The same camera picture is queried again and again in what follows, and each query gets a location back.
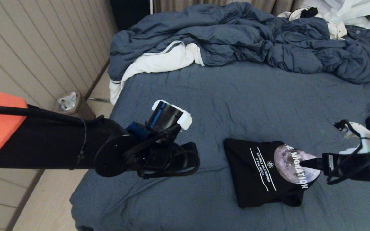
trash can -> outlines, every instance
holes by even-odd
[[[60,101],[63,98],[69,97],[71,93],[63,94],[58,101]],[[93,120],[95,119],[95,114],[89,107],[88,103],[82,98],[81,94],[79,92],[76,92],[76,99],[75,99],[75,105],[72,108],[63,110],[61,108],[61,104],[59,102],[55,102],[54,107],[52,109],[53,112],[78,117],[84,120]]]

black t-shirt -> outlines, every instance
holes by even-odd
[[[280,141],[225,139],[224,148],[241,208],[273,202],[300,206],[304,190],[320,174],[319,170],[299,165],[315,156]]]

baseboard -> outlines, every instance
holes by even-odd
[[[95,79],[94,83],[89,88],[88,92],[86,93],[86,95],[84,97],[85,100],[88,100],[89,96],[92,94],[92,91],[94,91],[94,88],[97,86],[98,82],[100,81],[100,79],[101,79],[102,75],[104,74],[105,70],[107,69],[108,65],[109,65],[109,59],[108,59],[107,63],[105,63],[105,66],[102,68],[100,73],[98,74],[97,79]]]

wrinkled fabric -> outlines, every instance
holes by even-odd
[[[331,72],[348,82],[370,81],[370,47],[352,38],[330,40],[324,19],[289,22],[247,3],[195,5],[182,12],[150,15],[113,37],[109,76],[120,81],[145,52],[163,51],[172,41],[195,43],[206,66],[232,61],[267,63],[298,73]]]
[[[299,18],[309,18],[309,17],[302,17],[302,12],[303,11],[307,11],[308,8],[299,8],[293,12],[288,12],[288,11],[285,11],[283,13],[281,13],[280,15],[278,15],[278,17],[282,17],[282,18],[287,18],[289,21],[293,21],[295,19],[299,19]],[[314,17],[317,17],[317,18],[323,18],[323,15],[317,13],[316,15],[314,15]],[[330,39],[340,39],[340,40],[344,40],[342,37],[346,35],[347,31],[346,31],[346,28],[345,28],[345,24],[343,22],[338,22],[338,23],[330,23],[330,22],[327,22],[328,24],[328,30],[329,30],[329,37]]]
[[[358,140],[344,139],[333,124],[364,123],[370,116],[370,83],[264,63],[192,64],[128,79],[110,118],[122,127],[143,123],[159,99],[191,113],[191,126],[175,142],[196,143],[199,170],[149,180],[136,172],[105,178],[88,171],[70,200],[78,230],[370,230],[370,182],[327,185],[321,175],[298,208],[271,203],[241,209],[222,143],[280,140],[317,157],[355,147]]]
[[[187,67],[193,62],[204,66],[201,50],[194,43],[185,46],[181,41],[173,41],[160,53],[144,53],[128,67],[121,81],[109,82],[110,102],[115,105],[125,81],[136,74],[174,71]]]

floor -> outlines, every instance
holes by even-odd
[[[99,80],[90,98],[109,98],[108,70]],[[88,100],[88,105],[98,116],[106,118],[113,105]],[[71,217],[69,198],[87,170],[46,170],[35,187],[24,210],[15,224],[14,231],[76,231]]]

